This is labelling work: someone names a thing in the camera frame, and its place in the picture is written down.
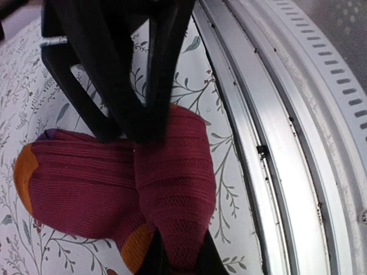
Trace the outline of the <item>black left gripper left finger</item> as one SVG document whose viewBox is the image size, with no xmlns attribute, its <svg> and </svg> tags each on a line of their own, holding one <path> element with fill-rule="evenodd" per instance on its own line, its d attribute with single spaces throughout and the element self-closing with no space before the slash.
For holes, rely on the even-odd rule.
<svg viewBox="0 0 367 275">
<path fill-rule="evenodd" d="M 136 275 L 169 275 L 170 263 L 158 230 L 154 232 L 144 260 Z"/>
</svg>

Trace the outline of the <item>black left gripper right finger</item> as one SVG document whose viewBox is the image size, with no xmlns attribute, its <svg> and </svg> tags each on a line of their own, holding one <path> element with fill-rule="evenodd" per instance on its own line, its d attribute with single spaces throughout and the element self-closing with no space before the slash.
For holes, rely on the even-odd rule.
<svg viewBox="0 0 367 275">
<path fill-rule="evenodd" d="M 210 231 L 204 236 L 204 243 L 197 258 L 194 274 L 199 275 L 228 275 L 217 248 L 214 244 Z"/>
</svg>

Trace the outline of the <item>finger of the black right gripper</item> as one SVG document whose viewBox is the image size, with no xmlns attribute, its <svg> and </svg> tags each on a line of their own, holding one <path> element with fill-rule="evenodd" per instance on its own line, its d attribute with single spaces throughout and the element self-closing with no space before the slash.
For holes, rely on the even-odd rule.
<svg viewBox="0 0 367 275">
<path fill-rule="evenodd" d="M 149 142 L 166 132 L 173 80 L 194 1 L 131 1 L 133 14 L 149 19 L 146 103 L 133 122 L 132 140 Z"/>
<path fill-rule="evenodd" d="M 44 1 L 43 37 L 66 37 L 65 43 L 44 45 L 47 70 L 102 143 L 121 134 L 134 137 L 133 114 L 142 106 L 130 84 L 131 30 L 127 1 Z M 105 115 L 71 69 L 81 65 L 108 109 Z"/>
</svg>

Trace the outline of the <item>maroon striped sock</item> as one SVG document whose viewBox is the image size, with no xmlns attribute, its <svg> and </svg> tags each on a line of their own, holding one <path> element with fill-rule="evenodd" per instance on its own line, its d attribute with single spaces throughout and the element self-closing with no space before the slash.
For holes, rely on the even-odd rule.
<svg viewBox="0 0 367 275">
<path fill-rule="evenodd" d="M 137 144 L 46 130 L 23 147 L 14 185 L 28 213 L 62 233 L 115 241 L 136 274 L 154 234 L 168 274 L 197 274 L 198 256 L 216 206 L 206 125 L 172 105 L 166 135 Z"/>
</svg>

